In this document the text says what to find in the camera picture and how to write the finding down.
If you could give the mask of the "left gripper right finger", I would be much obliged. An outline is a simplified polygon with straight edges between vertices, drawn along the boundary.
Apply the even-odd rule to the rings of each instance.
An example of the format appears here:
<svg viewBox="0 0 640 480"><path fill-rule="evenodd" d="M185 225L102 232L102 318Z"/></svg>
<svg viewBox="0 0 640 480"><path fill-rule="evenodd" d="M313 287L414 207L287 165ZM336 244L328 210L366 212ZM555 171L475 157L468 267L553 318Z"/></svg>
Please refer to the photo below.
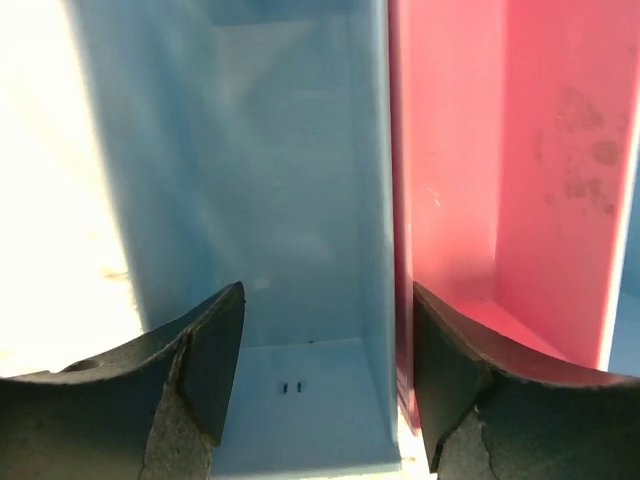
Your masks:
<svg viewBox="0 0 640 480"><path fill-rule="evenodd" d="M413 287L414 391L440 479L636 479L639 380L518 343Z"/></svg>

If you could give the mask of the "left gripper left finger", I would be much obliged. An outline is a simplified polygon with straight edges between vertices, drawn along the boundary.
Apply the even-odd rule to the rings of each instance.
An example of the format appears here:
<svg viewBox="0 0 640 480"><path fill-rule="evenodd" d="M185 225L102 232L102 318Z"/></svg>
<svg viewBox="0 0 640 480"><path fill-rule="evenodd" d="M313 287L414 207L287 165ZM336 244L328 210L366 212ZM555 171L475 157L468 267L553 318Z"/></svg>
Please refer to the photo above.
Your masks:
<svg viewBox="0 0 640 480"><path fill-rule="evenodd" d="M5 479L204 479L244 325L235 282L183 316L60 372L1 382Z"/></svg>

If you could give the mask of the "light blue drawer bin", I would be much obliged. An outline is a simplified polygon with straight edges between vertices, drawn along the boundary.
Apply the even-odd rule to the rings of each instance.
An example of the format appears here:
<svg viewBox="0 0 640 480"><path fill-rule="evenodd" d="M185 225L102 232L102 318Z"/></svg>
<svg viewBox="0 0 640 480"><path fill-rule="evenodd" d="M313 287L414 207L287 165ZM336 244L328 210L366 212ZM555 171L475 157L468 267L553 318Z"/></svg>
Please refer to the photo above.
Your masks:
<svg viewBox="0 0 640 480"><path fill-rule="evenodd" d="M66 7L143 325L244 287L213 476L396 470L386 3Z"/></svg>

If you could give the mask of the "pink drawer bin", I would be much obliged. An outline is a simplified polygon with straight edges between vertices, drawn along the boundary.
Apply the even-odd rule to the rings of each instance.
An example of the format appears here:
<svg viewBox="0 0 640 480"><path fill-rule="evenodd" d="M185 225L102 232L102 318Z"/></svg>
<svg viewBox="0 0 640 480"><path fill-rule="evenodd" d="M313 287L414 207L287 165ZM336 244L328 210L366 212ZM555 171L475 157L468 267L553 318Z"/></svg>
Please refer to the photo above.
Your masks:
<svg viewBox="0 0 640 480"><path fill-rule="evenodd" d="M398 397L412 288L545 354L610 363L639 132L635 1L392 1Z"/></svg>

